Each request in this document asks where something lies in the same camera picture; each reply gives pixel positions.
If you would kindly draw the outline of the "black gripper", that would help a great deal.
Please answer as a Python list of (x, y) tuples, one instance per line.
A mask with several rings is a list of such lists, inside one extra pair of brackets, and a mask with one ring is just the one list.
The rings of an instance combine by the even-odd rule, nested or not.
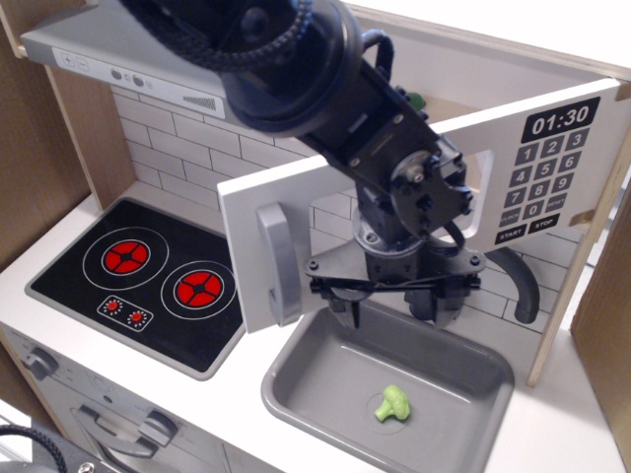
[(345, 328), (359, 327), (360, 301), (373, 294), (429, 292), (431, 320), (444, 329), (480, 287), (485, 263), (482, 253), (441, 240), (395, 253), (371, 252), (351, 240), (311, 257), (305, 272), (312, 292), (327, 299)]

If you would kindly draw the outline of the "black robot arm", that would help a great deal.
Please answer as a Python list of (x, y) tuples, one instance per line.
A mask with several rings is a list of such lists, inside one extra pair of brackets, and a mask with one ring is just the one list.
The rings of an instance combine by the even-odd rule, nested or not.
[(470, 210), (462, 154), (390, 83), (394, 49), (338, 1), (128, 1), (160, 44), (216, 73), (245, 126), (290, 136), (356, 185), (351, 242), (305, 264), (312, 292), (344, 325), (360, 302), (401, 292), (443, 327), (479, 287), (484, 259), (456, 219)]

